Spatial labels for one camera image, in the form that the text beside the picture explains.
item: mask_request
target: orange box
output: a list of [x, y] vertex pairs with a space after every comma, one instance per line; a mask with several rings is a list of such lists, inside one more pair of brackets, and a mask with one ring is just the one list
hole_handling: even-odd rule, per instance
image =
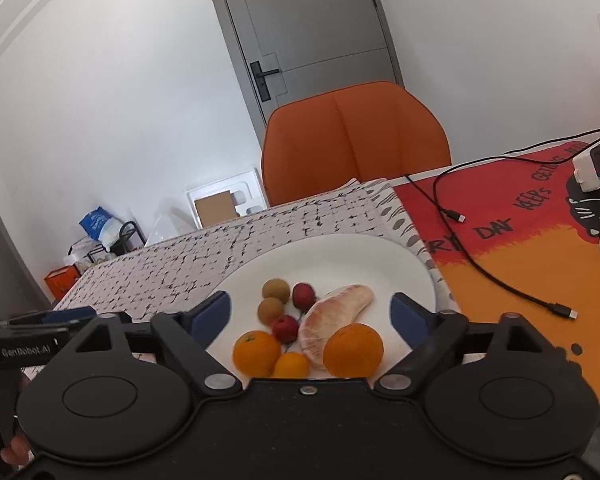
[[62, 300], [72, 286], [80, 279], [80, 273], [74, 266], [63, 267], [62, 269], [52, 270], [45, 277], [46, 286], [56, 300]]

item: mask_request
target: orange chair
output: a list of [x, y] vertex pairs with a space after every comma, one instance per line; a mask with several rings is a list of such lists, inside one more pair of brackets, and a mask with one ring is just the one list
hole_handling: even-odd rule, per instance
[[451, 164], [442, 126], [403, 88], [367, 83], [297, 101], [273, 112], [262, 152], [269, 203], [342, 186], [397, 178]]

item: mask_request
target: small orange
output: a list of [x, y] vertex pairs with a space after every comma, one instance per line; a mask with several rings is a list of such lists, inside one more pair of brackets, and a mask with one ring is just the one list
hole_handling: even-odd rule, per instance
[[234, 364], [249, 377], [269, 377], [280, 357], [280, 343], [271, 334], [252, 330], [234, 344]]
[[383, 355], [384, 345], [378, 332], [370, 326], [353, 323], [329, 338], [322, 362], [334, 377], [371, 377]]
[[309, 359], [298, 352], [280, 356], [273, 368], [272, 379], [305, 379], [309, 375]]

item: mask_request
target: black cable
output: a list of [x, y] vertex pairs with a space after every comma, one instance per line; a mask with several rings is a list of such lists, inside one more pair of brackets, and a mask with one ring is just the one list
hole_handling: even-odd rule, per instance
[[591, 130], [590, 132], [584, 132], [583, 134], [577, 134], [577, 135], [572, 135], [572, 136], [568, 136], [568, 137], [560, 137], [559, 139], [544, 140], [543, 142], [538, 142], [537, 144], [534, 144], [533, 146], [527, 146], [526, 148], [522, 148], [521, 150], [512, 150], [510, 152], [506, 152], [506, 153], [504, 153], [504, 155], [510, 155], [511, 153], [517, 153], [517, 152], [526, 152], [526, 150], [532, 150], [534, 148], [537, 148], [538, 146], [544, 146], [546, 144], [553, 144], [554, 142], [562, 142], [564, 140], [579, 139], [580, 137], [585, 137], [585, 136], [588, 136], [591, 134], [598, 134], [598, 133], [600, 133], [600, 128], [597, 130]]
[[[547, 140], [545, 142], [539, 142], [538, 144], [535, 144], [533, 146], [529, 146], [528, 148], [525, 148], [525, 150], [531, 150], [533, 148], [537, 148], [538, 146], [542, 146], [544, 144], [559, 142], [560, 140], [577, 139], [578, 137], [583, 137], [583, 136], [594, 134], [594, 133], [600, 133], [600, 129], [591, 130], [590, 132], [586, 132], [583, 134], [577, 134], [576, 136], [569, 136], [569, 137], [563, 137], [561, 139], [552, 139], [552, 140]], [[547, 165], [558, 166], [559, 164], [564, 164], [565, 162], [569, 162], [570, 160], [573, 160], [576, 156], [583, 153], [584, 151], [589, 149], [592, 145], [594, 145], [597, 142], [600, 142], [600, 138], [597, 140], [594, 140], [592, 143], [588, 144], [582, 150], [579, 150], [578, 152], [574, 153], [573, 155], [569, 156], [568, 158], [565, 158], [565, 159], [559, 160], [559, 161], [556, 161], [556, 160], [534, 160], [531, 158], [525, 158], [525, 157], [520, 157], [520, 156], [507, 156], [507, 154], [504, 154], [504, 155], [500, 155], [500, 156], [487, 156], [485, 158], [480, 158], [478, 160], [472, 160], [470, 162], [458, 164], [457, 166], [453, 166], [452, 168], [448, 168], [448, 170], [443, 171], [434, 179], [434, 181], [433, 181], [433, 198], [430, 197], [419, 185], [417, 185], [408, 174], [406, 174], [405, 177], [411, 184], [413, 184], [415, 186], [415, 188], [420, 193], [422, 193], [436, 207], [436, 210], [437, 210], [438, 214], [440, 215], [440, 219], [442, 220], [442, 223], [445, 225], [446, 230], [451, 235], [452, 240], [455, 242], [458, 249], [461, 251], [461, 253], [464, 255], [464, 257], [467, 259], [469, 264], [474, 269], [478, 270], [478, 272], [480, 272], [485, 278], [490, 280], [490, 282], [495, 283], [499, 287], [503, 288], [507, 292], [510, 292], [511, 294], [516, 295], [519, 298], [522, 298], [524, 300], [530, 301], [531, 303], [535, 303], [539, 306], [547, 308], [549, 311], [551, 311], [552, 313], [554, 313], [557, 316], [567, 317], [570, 319], [576, 319], [578, 317], [578, 313], [575, 310], [569, 308], [568, 306], [565, 306], [560, 303], [548, 303], [546, 301], [540, 300], [539, 298], [536, 298], [535, 296], [527, 294], [526, 292], [523, 292], [522, 290], [519, 290], [519, 289], [509, 285], [508, 283], [503, 282], [501, 279], [499, 279], [496, 276], [494, 276], [493, 274], [491, 274], [483, 266], [478, 264], [478, 262], [476, 262], [474, 260], [474, 258], [471, 256], [471, 254], [469, 254], [469, 251], [467, 251], [465, 246], [460, 241], [460, 238], [454, 231], [454, 229], [451, 227], [451, 225], [449, 225], [448, 221], [446, 220], [446, 218], [452, 218], [456, 221], [464, 222], [464, 216], [456, 211], [445, 209], [440, 205], [440, 200], [438, 199], [438, 184], [440, 183], [442, 178], [444, 178], [446, 175], [452, 173], [455, 170], [459, 170], [461, 168], [465, 168], [465, 167], [471, 166], [473, 164], [478, 164], [480, 162], [486, 162], [488, 160], [502, 160], [502, 159], [520, 160], [522, 162], [531, 162], [534, 164], [547, 164]]]
[[418, 184], [416, 184], [413, 180], [411, 180], [409, 178], [409, 175], [405, 175], [405, 177], [407, 178], [407, 180], [409, 182], [411, 182], [413, 184], [413, 187], [415, 187], [415, 189], [417, 189], [419, 192], [422, 193], [422, 195], [424, 196], [424, 198], [426, 198], [427, 200], [429, 200], [429, 202], [431, 202], [438, 211], [442, 211], [446, 216], [448, 216], [449, 218], [455, 220], [456, 222], [460, 222], [460, 223], [464, 223], [464, 221], [466, 220], [464, 215], [461, 215], [458, 211], [454, 211], [453, 209], [443, 209], [441, 208], [437, 203], [434, 202], [434, 200], [427, 194], [426, 191], [424, 191], [420, 186], [418, 186]]

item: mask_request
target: red fruit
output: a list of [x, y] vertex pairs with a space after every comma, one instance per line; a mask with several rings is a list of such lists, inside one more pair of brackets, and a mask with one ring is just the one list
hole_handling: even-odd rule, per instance
[[315, 303], [314, 288], [308, 283], [298, 283], [294, 287], [291, 298], [296, 309], [300, 312], [309, 312], [309, 309], [314, 306]]
[[271, 324], [273, 337], [283, 344], [292, 343], [298, 339], [298, 329], [300, 325], [291, 316], [280, 316]]

